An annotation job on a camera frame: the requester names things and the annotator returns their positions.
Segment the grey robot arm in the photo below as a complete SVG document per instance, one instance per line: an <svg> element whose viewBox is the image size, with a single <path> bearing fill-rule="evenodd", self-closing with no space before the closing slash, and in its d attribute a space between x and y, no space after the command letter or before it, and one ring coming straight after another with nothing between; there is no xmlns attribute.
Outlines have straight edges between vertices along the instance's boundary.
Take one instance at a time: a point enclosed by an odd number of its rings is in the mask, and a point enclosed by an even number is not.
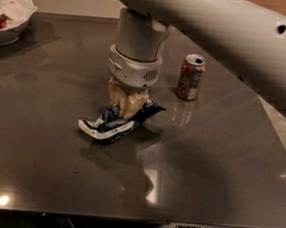
<svg viewBox="0 0 286 228"><path fill-rule="evenodd" d="M171 25L286 117L286 17L247 0L120 0Z"/></svg>

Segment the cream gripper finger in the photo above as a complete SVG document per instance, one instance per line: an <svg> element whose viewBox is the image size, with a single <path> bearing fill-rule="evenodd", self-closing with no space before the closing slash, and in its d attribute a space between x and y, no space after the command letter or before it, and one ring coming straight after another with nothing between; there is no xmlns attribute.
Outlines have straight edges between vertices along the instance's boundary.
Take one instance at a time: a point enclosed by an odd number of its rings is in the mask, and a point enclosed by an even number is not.
<svg viewBox="0 0 286 228"><path fill-rule="evenodd" d="M107 85L111 105L113 107L119 106L120 110L124 111L126 108L126 93L119 88L119 85L113 78L107 81Z"/></svg>
<svg viewBox="0 0 286 228"><path fill-rule="evenodd" d="M121 117L132 118L148 100L148 91L140 90L136 93L125 93L122 96Z"/></svg>

